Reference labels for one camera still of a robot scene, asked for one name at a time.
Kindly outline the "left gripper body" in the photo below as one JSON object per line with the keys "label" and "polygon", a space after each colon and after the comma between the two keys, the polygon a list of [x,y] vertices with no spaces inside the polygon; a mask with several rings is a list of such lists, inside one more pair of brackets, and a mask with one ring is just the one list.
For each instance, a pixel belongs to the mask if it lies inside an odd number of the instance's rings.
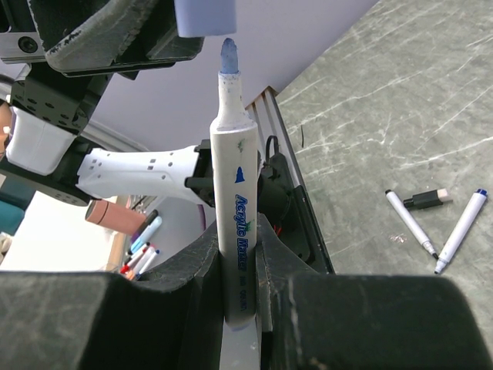
{"label": "left gripper body", "polygon": [[3,1],[1,60],[23,64],[13,83],[12,105],[67,131],[83,131],[112,74],[104,69],[62,71],[45,58],[52,47],[72,41],[79,26],[104,1]]}

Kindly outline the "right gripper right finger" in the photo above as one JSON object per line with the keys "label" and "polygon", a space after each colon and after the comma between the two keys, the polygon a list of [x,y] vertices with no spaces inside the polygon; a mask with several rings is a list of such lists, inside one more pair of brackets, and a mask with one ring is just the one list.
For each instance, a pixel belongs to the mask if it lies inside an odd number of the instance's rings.
{"label": "right gripper right finger", "polygon": [[263,369],[490,369],[466,297],[442,277],[315,271],[257,218]]}

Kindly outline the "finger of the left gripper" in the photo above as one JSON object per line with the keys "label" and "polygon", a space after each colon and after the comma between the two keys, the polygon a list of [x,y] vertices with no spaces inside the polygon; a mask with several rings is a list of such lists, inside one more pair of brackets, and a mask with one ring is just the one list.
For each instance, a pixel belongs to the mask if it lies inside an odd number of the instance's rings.
{"label": "finger of the left gripper", "polygon": [[46,62],[63,73],[110,67],[136,39],[157,1],[31,1]]}
{"label": "finger of the left gripper", "polygon": [[194,59],[202,50],[204,38],[183,38],[175,21],[153,23],[146,29],[146,57],[153,61]]}

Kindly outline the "white pen light blue tip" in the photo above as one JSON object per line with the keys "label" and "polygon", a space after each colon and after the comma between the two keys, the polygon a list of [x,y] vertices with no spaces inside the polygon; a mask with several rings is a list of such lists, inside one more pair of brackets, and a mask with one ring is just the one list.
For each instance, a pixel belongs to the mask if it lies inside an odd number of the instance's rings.
{"label": "white pen light blue tip", "polygon": [[213,191],[224,317],[239,331],[256,310],[258,129],[243,106],[238,51],[231,38],[223,41],[220,62],[219,108],[210,125]]}

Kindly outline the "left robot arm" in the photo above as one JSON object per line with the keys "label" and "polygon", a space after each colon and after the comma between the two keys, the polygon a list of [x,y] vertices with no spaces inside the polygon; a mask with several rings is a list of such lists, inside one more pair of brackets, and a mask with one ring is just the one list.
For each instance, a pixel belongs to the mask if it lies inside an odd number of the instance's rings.
{"label": "left robot arm", "polygon": [[178,34],[172,1],[3,1],[2,78],[13,110],[1,172],[67,204],[121,195],[213,205],[210,142],[119,153],[84,136],[111,78],[189,61],[201,38]]}

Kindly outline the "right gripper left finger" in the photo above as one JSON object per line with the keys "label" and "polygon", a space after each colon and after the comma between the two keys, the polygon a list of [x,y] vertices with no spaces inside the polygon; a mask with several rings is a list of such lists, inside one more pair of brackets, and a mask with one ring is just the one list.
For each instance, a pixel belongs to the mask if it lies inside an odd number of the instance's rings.
{"label": "right gripper left finger", "polygon": [[140,281],[1,274],[3,369],[217,369],[222,337],[215,225]]}

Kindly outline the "light blue pen cap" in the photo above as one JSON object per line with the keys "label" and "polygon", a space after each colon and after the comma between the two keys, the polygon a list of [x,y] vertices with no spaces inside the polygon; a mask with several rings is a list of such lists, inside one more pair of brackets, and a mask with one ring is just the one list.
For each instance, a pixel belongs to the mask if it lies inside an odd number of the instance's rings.
{"label": "light blue pen cap", "polygon": [[235,0],[175,0],[178,35],[182,38],[202,38],[234,34]]}

